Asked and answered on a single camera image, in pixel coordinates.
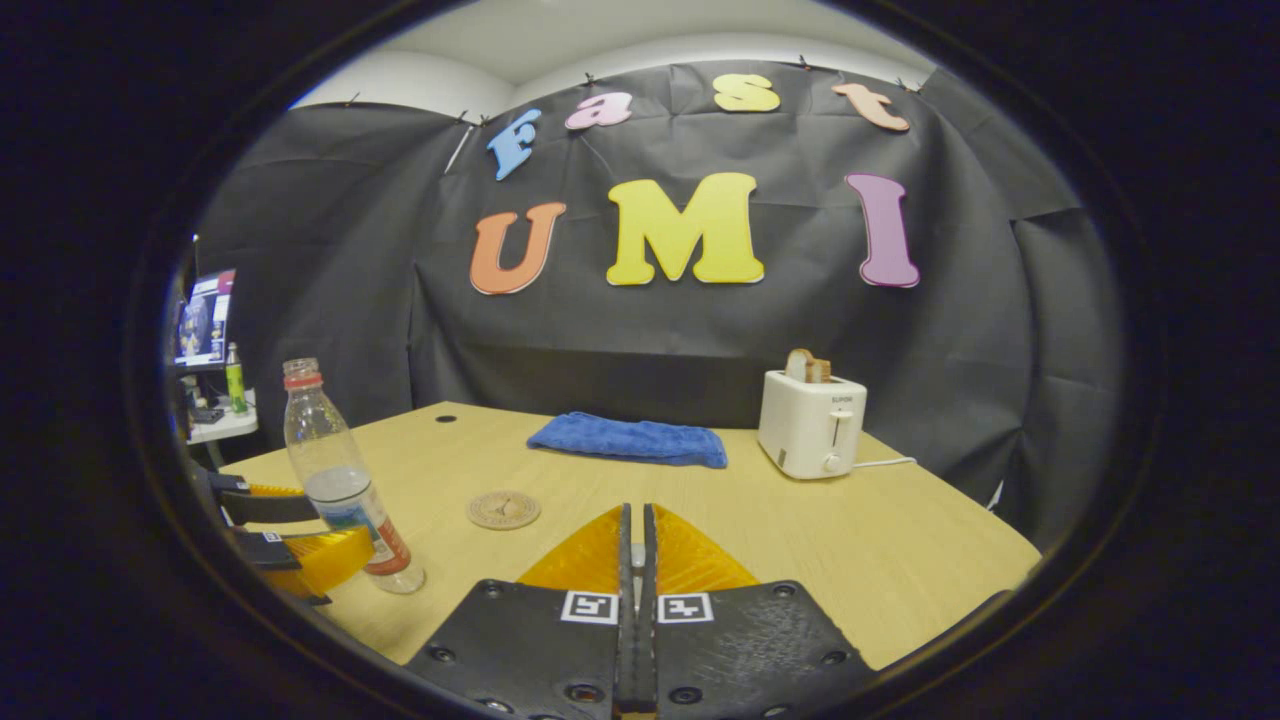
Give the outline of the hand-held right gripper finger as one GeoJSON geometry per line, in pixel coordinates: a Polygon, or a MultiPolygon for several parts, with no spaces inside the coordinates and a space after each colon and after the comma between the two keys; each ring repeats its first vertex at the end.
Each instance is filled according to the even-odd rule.
{"type": "Polygon", "coordinates": [[[813,719],[876,678],[800,582],[758,580],[657,503],[644,530],[637,661],[658,719],[813,719]]]}
{"type": "Polygon", "coordinates": [[[618,717],[636,614],[630,505],[603,520],[608,591],[481,579],[406,670],[484,717],[618,717]]]}

